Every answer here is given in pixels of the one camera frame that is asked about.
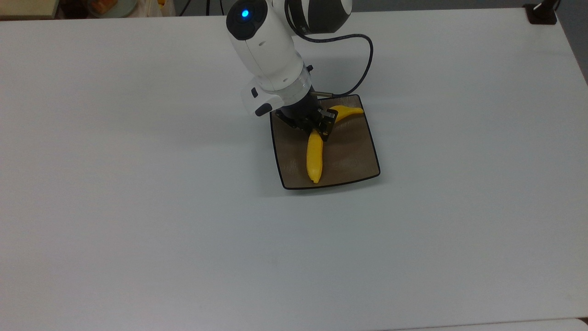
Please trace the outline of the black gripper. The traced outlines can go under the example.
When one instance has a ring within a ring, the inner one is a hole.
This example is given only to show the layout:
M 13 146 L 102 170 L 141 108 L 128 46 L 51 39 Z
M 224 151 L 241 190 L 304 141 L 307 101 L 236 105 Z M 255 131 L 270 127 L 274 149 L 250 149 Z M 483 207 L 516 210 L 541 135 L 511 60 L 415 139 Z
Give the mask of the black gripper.
M 308 135 L 315 132 L 322 141 L 328 141 L 339 113 L 334 109 L 322 109 L 318 98 L 311 94 L 314 91 L 311 87 L 302 100 L 277 109 L 275 115 L 291 128 L 301 129 Z

